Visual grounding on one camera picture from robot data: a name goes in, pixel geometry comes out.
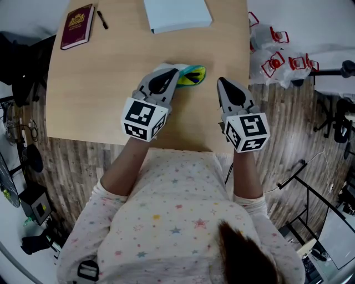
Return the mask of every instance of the maroon book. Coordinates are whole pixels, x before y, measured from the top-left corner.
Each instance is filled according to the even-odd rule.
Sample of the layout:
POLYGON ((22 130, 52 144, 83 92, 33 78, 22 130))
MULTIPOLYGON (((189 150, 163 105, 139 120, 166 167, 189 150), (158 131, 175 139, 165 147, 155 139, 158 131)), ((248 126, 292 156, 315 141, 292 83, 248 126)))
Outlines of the maroon book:
POLYGON ((68 49, 89 41, 94 6, 86 5, 70 12, 63 29, 61 49, 68 49))

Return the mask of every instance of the wooden table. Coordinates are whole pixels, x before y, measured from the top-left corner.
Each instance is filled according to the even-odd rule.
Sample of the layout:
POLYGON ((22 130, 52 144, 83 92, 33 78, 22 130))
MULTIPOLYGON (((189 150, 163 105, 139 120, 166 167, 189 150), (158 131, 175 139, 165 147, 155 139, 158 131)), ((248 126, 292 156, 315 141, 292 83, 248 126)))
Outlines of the wooden table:
MULTIPOLYGON (((67 13, 89 0, 72 0, 67 13)), ((173 112, 154 146, 228 153, 218 123, 221 111, 216 89, 219 77, 248 85, 249 22, 246 0, 206 0, 214 22, 207 28, 152 34, 143 0, 94 2, 90 41, 60 50, 67 13, 50 61, 46 121, 50 137, 125 144, 120 116, 127 97, 141 79, 163 62, 204 65, 207 78, 196 87, 175 92, 173 112)))

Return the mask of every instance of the brown hair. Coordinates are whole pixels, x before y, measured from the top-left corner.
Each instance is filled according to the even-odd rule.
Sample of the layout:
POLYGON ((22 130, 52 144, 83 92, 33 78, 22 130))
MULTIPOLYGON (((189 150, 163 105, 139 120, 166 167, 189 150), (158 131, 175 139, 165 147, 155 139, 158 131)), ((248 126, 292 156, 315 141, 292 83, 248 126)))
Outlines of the brown hair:
POLYGON ((219 224, 219 246, 228 284, 278 283, 277 270, 271 260, 252 239, 244 238, 226 221, 219 224))

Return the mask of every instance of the shirt sleeve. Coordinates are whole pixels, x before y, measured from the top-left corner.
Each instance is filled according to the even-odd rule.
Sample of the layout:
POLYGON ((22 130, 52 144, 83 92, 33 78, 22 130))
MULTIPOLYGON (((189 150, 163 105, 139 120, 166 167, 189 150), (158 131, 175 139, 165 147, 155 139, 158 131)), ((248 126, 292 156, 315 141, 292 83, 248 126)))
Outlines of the shirt sleeve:
POLYGON ((96 261, 97 249, 109 233, 113 217, 126 201, 126 196, 106 191, 100 181, 95 185, 59 255, 57 279, 60 284, 77 280, 81 262, 96 261))
POLYGON ((271 254, 286 283, 304 284, 306 274, 303 262, 269 219, 265 196, 245 199, 234 195, 233 200, 244 207, 251 216, 262 250, 266 254, 271 254))

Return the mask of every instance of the gold emblem on book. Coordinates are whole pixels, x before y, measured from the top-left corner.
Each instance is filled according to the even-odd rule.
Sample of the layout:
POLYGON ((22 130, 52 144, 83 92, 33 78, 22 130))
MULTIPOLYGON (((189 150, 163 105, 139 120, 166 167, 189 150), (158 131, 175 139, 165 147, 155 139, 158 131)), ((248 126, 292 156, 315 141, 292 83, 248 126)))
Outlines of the gold emblem on book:
POLYGON ((84 14, 77 14, 74 18, 70 20, 69 27, 80 24, 84 21, 85 15, 84 14))

